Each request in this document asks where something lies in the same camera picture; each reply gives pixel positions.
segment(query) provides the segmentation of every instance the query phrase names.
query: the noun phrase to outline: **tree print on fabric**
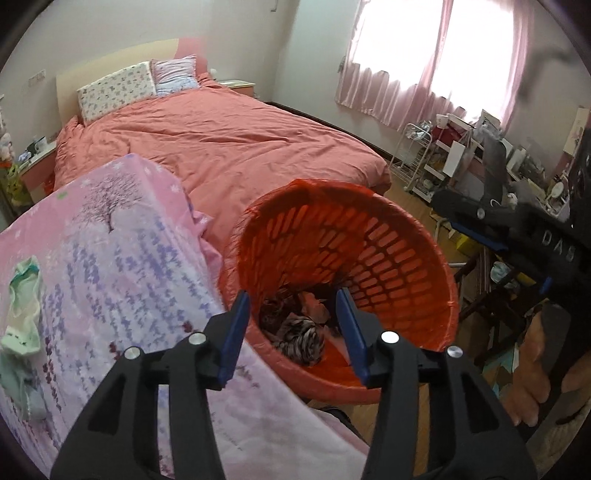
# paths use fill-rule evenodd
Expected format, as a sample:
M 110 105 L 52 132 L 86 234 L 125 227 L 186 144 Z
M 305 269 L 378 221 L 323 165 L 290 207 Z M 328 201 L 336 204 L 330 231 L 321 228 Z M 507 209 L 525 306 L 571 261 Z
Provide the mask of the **tree print on fabric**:
M 90 184 L 79 218 L 88 223 L 105 223 L 113 231 L 113 213 L 127 210 L 142 199 L 136 179 L 129 173 L 108 173 Z

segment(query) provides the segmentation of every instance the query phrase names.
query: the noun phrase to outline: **red duvet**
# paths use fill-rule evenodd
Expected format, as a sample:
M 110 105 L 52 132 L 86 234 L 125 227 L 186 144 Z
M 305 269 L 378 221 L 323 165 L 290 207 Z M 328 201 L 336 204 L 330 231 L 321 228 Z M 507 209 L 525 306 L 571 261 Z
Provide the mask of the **red duvet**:
M 128 153 L 177 175 L 196 210 L 213 217 L 206 239 L 222 250 L 238 216 L 294 179 L 343 180 L 383 193 L 386 162 L 354 138 L 240 95 L 202 88 L 145 100 L 58 138 L 56 188 Z

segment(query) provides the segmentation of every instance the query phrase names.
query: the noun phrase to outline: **orange laundry basket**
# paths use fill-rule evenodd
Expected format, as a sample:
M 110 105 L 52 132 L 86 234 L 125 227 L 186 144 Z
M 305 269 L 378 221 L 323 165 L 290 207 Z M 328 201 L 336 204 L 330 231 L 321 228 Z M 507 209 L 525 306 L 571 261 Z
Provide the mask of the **orange laundry basket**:
M 246 339 L 300 397 L 369 404 L 379 391 L 363 387 L 330 342 L 313 367 L 271 345 L 258 314 L 283 285 L 347 286 L 360 309 L 422 348 L 440 351 L 456 334 L 456 285 L 439 247 L 407 212 L 364 187 L 295 180 L 274 190 L 244 212 L 224 257 L 224 302 L 232 304 L 242 288 L 250 294 Z

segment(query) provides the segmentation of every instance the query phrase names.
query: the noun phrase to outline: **pillow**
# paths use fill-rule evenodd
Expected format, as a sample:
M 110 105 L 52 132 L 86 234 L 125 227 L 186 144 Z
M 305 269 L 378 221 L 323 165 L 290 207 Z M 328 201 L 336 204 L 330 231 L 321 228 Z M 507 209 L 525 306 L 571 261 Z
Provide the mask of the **pillow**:
M 78 90 L 78 103 L 82 120 L 88 126 L 107 113 L 155 96 L 150 63 L 143 61 L 82 87 Z
M 158 96 L 199 88 L 195 76 L 196 61 L 194 56 L 175 60 L 152 60 L 152 73 Z

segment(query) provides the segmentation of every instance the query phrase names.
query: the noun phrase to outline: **clothes pile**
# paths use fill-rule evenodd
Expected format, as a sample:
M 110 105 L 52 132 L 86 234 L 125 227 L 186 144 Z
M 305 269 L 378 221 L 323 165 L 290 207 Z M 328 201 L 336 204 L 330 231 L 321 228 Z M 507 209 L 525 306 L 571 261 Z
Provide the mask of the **clothes pile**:
M 9 285 L 7 327 L 0 338 L 0 385 L 25 421 L 43 420 L 46 408 L 28 358 L 41 351 L 41 276 L 35 257 L 20 262 Z
M 298 290 L 281 287 L 275 297 L 265 299 L 259 326 L 283 355 L 303 367 L 322 359 L 324 342 L 330 341 L 349 362 L 345 342 L 335 315 L 336 289 L 318 284 Z

